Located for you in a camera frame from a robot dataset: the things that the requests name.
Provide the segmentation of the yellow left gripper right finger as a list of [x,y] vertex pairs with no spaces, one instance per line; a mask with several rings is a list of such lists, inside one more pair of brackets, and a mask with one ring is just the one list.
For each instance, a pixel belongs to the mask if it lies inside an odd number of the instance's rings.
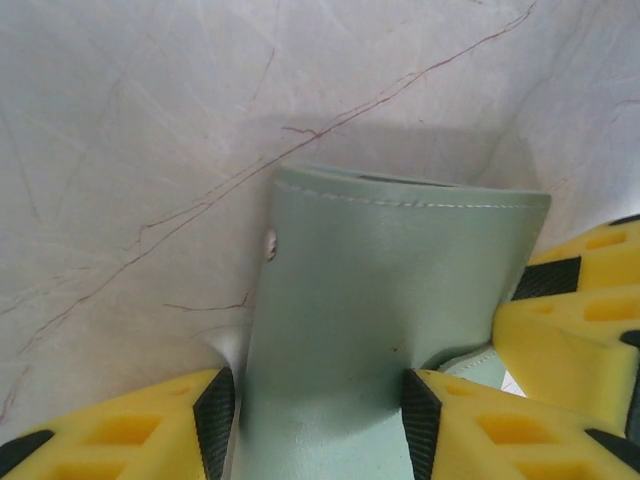
[[413,480],[640,480],[606,424],[437,371],[404,371],[402,424]]

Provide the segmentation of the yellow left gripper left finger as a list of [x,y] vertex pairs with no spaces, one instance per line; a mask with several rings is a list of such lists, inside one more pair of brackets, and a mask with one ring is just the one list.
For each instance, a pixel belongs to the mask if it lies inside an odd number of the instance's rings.
[[230,368],[74,411],[0,446],[0,480],[222,480],[235,413]]

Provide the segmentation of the mint green card holder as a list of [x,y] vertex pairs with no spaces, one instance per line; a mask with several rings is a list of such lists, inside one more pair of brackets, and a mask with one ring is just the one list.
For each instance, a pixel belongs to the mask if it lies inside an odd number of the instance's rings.
[[280,167],[231,479],[413,480],[403,373],[449,366],[501,383],[492,319],[550,203]]

